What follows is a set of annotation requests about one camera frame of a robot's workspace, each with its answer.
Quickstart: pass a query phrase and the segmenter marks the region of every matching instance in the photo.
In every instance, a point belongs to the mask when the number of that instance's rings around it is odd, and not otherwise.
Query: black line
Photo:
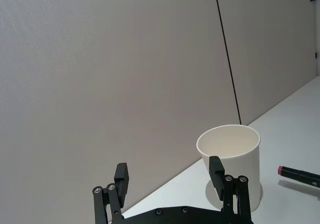
[[[236,104],[236,109],[237,109],[237,111],[238,111],[238,117],[239,117],[239,122],[240,122],[240,124],[242,124],[241,123],[241,117],[240,117],[240,111],[239,111],[239,104],[238,104],[238,99],[237,99],[237,94],[236,94],[236,88],[235,88],[235,82],[234,82],[234,76],[232,75],[232,69],[231,69],[231,64],[230,64],[230,58],[229,58],[229,52],[228,52],[228,47],[227,47],[227,42],[226,42],[226,36],[225,36],[225,31],[224,31],[224,26],[223,26],[223,24],[222,24],[222,18],[221,18],[221,12],[220,12],[220,7],[219,7],[219,1],[218,0],[216,0],[216,5],[217,5],[217,7],[218,7],[218,12],[219,12],[219,17],[220,17],[220,23],[221,23],[221,29],[222,29],[222,34],[223,34],[223,40],[224,40],[224,46],[226,47],[225,48],[225,51],[226,51],[226,56],[227,56],[227,58],[228,58],[228,63],[229,63],[229,70],[230,70],[230,75],[231,75],[231,80],[232,80],[232,87],[233,87],[233,92],[234,92],[234,98],[235,98],[235,104]]]

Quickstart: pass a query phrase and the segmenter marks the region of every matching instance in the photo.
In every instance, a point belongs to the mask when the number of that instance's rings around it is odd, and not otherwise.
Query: paper cup
[[[208,172],[209,157],[216,155],[225,174],[234,178],[248,177],[250,208],[254,211],[259,206],[261,194],[258,132],[245,125],[223,125],[203,133],[196,144]]]

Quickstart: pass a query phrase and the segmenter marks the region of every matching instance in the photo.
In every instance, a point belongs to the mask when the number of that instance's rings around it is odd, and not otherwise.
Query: table surface
[[[277,170],[279,165],[283,165],[320,173],[320,77],[249,126],[261,135],[260,182],[263,196],[257,210],[252,212],[253,222],[318,223],[320,189],[279,176]],[[213,187],[209,181],[206,167],[199,160],[127,210],[124,216],[130,217],[157,207],[182,205],[216,209],[210,203]]]

